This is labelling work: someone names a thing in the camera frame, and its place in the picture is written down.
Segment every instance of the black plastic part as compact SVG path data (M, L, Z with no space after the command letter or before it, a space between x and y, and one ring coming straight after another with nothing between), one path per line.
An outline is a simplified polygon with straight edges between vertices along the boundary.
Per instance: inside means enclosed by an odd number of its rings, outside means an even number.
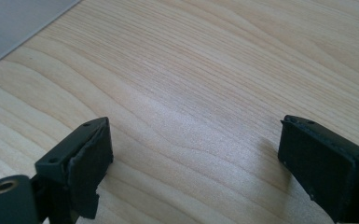
M80 125L36 162L29 180L16 175L16 188L0 194L0 223L76 223L79 216L95 218L98 185L113 161L109 119Z
M334 222L359 223L359 146L312 120L282 124L279 160Z

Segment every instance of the black plastic piece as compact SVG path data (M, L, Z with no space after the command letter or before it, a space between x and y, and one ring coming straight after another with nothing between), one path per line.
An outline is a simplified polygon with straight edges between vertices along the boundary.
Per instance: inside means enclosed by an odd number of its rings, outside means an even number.
M36 162L37 174L0 179L0 223L76 223L95 218L96 189L113 161L109 119L82 124Z
M312 120L282 124L279 160L334 222L359 223L359 146Z

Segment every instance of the light wood surface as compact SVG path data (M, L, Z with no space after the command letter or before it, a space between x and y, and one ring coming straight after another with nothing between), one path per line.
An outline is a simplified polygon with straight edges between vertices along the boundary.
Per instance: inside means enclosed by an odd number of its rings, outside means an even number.
M286 114L359 145L359 1L84 0L0 62L0 178L107 116L79 223L333 223L277 160Z

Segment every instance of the wood grain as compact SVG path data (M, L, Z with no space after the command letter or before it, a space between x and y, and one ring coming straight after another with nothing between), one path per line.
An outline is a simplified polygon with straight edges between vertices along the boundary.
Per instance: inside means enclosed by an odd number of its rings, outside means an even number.
M84 0L0 62L0 178L107 116L79 223L332 223L277 160L286 114L359 145L359 1Z

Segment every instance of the wooden table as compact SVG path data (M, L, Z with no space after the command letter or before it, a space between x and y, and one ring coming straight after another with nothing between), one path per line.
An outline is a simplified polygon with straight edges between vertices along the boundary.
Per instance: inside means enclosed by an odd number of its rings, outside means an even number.
M333 223L277 160L286 114L359 145L359 1L84 0L0 61L0 178L107 116L78 223Z

